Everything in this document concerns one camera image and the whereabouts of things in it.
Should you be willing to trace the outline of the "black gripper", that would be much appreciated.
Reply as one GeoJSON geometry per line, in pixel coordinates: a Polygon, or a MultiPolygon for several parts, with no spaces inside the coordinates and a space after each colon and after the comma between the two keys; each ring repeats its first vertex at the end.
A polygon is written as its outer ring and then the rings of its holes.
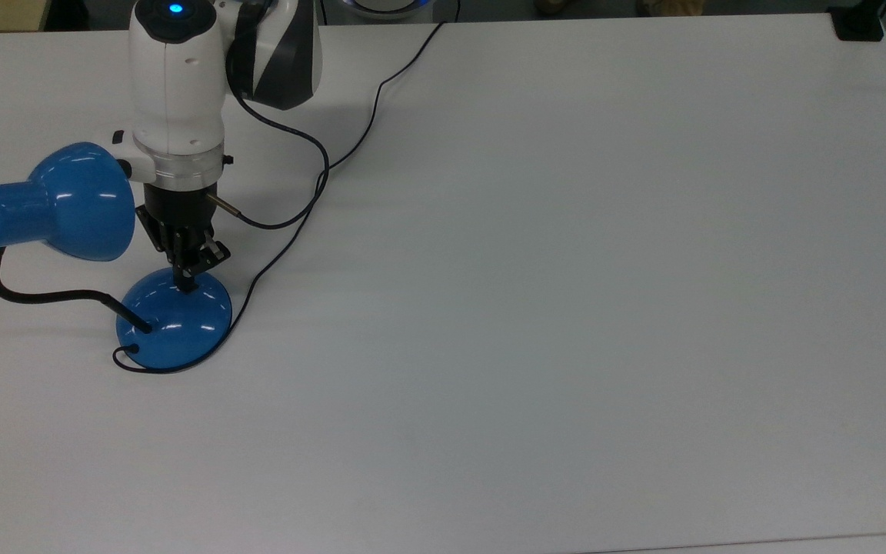
{"type": "Polygon", "coordinates": [[[217,204],[208,197],[217,193],[217,188],[210,185],[193,192],[170,192],[144,185],[144,202],[135,209],[152,245],[172,267],[176,289],[185,294],[198,288],[195,272],[207,272],[231,257],[228,246],[217,241],[212,228],[217,204]]]}

